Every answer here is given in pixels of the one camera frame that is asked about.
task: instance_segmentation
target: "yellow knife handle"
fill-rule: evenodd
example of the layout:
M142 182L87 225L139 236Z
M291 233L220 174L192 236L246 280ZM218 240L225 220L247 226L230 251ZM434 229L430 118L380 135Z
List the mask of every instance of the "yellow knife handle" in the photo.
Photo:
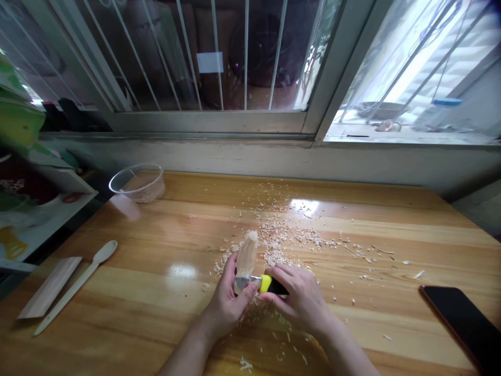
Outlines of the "yellow knife handle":
M259 293L262 292L272 292L277 295L289 295L289 292L280 282L266 274L261 275L261 287L259 288Z

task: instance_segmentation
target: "wooden spoon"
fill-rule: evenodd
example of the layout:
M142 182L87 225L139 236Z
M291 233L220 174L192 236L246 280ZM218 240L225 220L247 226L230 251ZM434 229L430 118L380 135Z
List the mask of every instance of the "wooden spoon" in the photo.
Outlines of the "wooden spoon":
M34 333L34 337L38 336L43 330L48 327L48 325L54 320L59 312L64 308L66 303L75 295L75 293L83 286L87 279L94 273L98 268L99 264L105 262L110 256L115 252L116 246L118 245L116 240L111 240L106 243L103 248L99 250L98 253L94 255L92 259L92 264L89 265L87 270L77 279L77 281L70 287L70 289L64 294L61 300L54 306L54 308L49 312L49 314L43 319L39 327Z

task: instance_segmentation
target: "clear plastic cup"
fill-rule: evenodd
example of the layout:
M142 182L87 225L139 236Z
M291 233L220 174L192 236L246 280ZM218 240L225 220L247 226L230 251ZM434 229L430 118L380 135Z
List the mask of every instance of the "clear plastic cup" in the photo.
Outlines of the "clear plastic cup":
M152 202L165 191L163 168L154 163L129 166L111 178L108 187L138 204Z

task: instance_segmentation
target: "black phone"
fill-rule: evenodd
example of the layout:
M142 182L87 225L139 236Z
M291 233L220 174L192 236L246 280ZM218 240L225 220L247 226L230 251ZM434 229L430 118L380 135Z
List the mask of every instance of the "black phone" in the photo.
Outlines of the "black phone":
M455 287L420 286L419 291L482 375L501 374L501 332Z

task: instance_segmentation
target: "white shelf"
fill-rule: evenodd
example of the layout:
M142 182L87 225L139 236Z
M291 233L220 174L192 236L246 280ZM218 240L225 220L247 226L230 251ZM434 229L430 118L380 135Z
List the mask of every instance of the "white shelf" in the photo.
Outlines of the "white shelf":
M63 199L71 193L60 194L51 202L40 205L35 209L33 215L40 216L40 224L29 229L14 229L13 233L17 239L27 245L26 250L13 260L6 259L5 247L0 244L0 268L12 269L10 261L22 262L32 254L43 242L53 233L61 228L73 215L77 214L87 205L97 192L83 194L77 201L64 203Z

